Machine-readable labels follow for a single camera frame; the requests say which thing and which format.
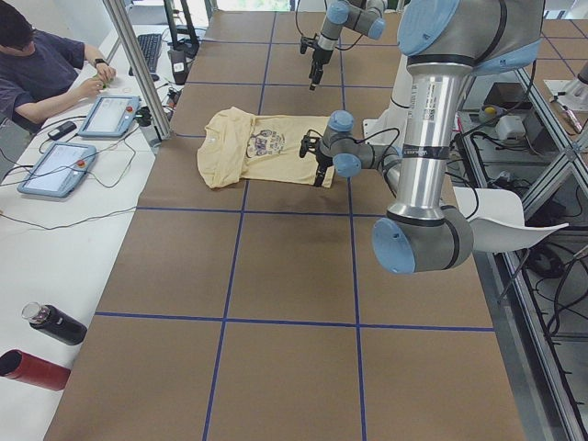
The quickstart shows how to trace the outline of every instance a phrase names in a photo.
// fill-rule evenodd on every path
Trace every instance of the white desk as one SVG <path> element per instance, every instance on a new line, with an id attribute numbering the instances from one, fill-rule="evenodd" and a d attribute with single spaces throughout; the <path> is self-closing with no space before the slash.
<path id="1" fill-rule="evenodd" d="M 164 30 L 164 27 L 135 27 L 137 34 Z M 100 47 L 105 55 L 111 52 L 116 39 L 114 33 L 105 39 Z M 111 65 L 119 76 L 103 94 L 140 96 L 136 80 L 127 75 L 129 63 L 121 47 L 116 50 Z M 87 65 L 74 85 L 95 73 L 95 69 Z M 157 73 L 161 80 L 155 83 L 156 87 L 173 78 L 165 45 Z M 159 88 L 158 92 L 163 99 L 167 86 Z M 93 103 L 94 99 L 84 100 L 48 123 L 85 115 Z M 75 122 L 80 127 L 81 120 Z M 46 132 L 36 137 L 18 163 L 34 164 L 40 156 L 39 146 L 45 140 Z M 6 216 L 52 227 L 134 207 L 151 171 L 154 155 L 140 130 L 126 141 L 136 151 L 136 156 L 115 187 L 102 187 L 89 175 L 66 200 L 28 198 L 18 193 L 16 186 L 0 187 L 0 209 Z M 98 150 L 113 144 L 113 141 L 80 138 L 72 142 L 94 144 Z M 131 149 L 121 142 L 98 155 L 92 172 L 104 184 L 112 185 L 131 156 Z M 25 172 L 15 172 L 4 184 L 25 176 Z M 126 212 L 55 231 L 43 231 L 0 218 L 0 355 L 17 348 L 58 365 L 68 368 L 73 365 L 80 345 L 64 345 L 31 329 L 20 318 L 20 311 L 29 301 L 49 303 L 89 325 L 131 218 L 132 212 Z M 41 440 L 61 396 L 61 392 L 0 378 L 0 441 Z"/>

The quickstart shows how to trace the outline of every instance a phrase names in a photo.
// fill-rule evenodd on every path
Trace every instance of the gray t-shirt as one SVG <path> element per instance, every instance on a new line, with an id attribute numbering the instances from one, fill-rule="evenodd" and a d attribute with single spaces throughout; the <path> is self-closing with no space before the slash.
<path id="1" fill-rule="evenodd" d="M 0 112 L 29 130 L 37 127 L 15 108 L 61 95 L 84 66 L 84 44 L 35 31 L 35 51 L 26 57 L 0 52 Z"/>

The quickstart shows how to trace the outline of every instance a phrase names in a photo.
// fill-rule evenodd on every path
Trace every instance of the black hair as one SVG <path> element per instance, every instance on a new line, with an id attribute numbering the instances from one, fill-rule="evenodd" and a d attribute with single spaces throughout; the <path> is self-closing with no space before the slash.
<path id="1" fill-rule="evenodd" d="M 24 48 L 33 40 L 33 27 L 13 6 L 0 0 L 0 45 Z"/>

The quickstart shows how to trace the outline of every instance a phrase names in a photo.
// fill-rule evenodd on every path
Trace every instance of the hand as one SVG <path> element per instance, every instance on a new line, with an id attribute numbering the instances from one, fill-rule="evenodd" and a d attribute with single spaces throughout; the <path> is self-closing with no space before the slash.
<path id="1" fill-rule="evenodd" d="M 97 96 L 103 87 L 104 83 L 102 83 L 102 80 L 99 78 L 88 78 L 83 83 L 78 85 L 75 91 L 79 95 L 80 99 L 91 98 L 93 96 Z"/>
<path id="2" fill-rule="evenodd" d="M 111 82 L 115 76 L 117 76 L 117 71 L 113 67 L 110 67 L 105 62 L 99 62 L 96 65 L 96 72 L 98 73 L 98 77 L 102 80 L 102 83 L 107 84 Z"/>

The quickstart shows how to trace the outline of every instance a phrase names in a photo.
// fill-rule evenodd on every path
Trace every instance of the wristwatch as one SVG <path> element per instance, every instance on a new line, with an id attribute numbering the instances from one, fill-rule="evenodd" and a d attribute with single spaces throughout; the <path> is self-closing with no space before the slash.
<path id="1" fill-rule="evenodd" d="M 101 58 L 96 58 L 94 60 L 94 67 L 98 66 L 100 63 L 104 63 L 106 66 L 109 66 L 108 62 L 106 60 L 103 60 Z"/>

